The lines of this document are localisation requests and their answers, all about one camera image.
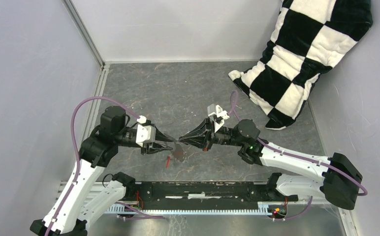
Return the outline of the large metal keyring plate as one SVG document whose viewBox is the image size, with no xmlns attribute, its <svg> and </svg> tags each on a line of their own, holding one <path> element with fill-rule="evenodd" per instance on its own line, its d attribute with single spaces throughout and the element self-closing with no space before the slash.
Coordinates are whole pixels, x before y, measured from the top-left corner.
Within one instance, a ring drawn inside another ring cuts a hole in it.
<svg viewBox="0 0 380 236">
<path fill-rule="evenodd" d="M 169 134 L 165 133 L 165 136 L 168 137 L 173 141 L 174 149 L 171 151 L 171 154 L 175 161 L 184 162 L 185 160 L 185 150 L 181 146 L 181 143 L 175 139 L 174 137 L 170 136 Z"/>
</svg>

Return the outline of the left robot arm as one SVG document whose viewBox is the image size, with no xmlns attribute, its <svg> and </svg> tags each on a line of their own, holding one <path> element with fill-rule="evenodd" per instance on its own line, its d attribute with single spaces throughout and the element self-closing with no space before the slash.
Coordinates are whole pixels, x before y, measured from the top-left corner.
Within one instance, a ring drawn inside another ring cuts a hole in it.
<svg viewBox="0 0 380 236">
<path fill-rule="evenodd" d="M 165 145 L 173 139 L 161 133 L 150 120 L 140 116 L 129 127 L 130 117 L 120 106 L 106 108 L 100 124 L 81 143 L 69 182 L 53 208 L 32 222 L 30 230 L 38 236 L 86 236 L 92 224 L 116 201 L 131 200 L 136 194 L 134 178 L 116 174 L 108 185 L 88 203 L 86 197 L 119 147 L 139 148 L 142 155 L 172 150 Z"/>
</svg>

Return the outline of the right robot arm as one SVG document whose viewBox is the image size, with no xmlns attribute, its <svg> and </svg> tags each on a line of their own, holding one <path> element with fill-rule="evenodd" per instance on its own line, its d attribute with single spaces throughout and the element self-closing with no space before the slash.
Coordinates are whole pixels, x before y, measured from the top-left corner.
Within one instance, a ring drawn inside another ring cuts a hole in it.
<svg viewBox="0 0 380 236">
<path fill-rule="evenodd" d="M 197 128 L 179 138 L 179 142 L 208 151 L 213 145 L 240 147 L 238 155 L 251 165 L 274 167 L 293 172 L 276 174 L 266 186 L 266 196 L 277 201 L 283 196 L 319 196 L 346 210 L 355 208 L 359 196 L 365 196 L 362 174 L 341 153 L 331 157 L 305 154 L 282 148 L 259 137 L 260 130 L 250 119 L 233 128 L 215 127 L 205 119 Z"/>
</svg>

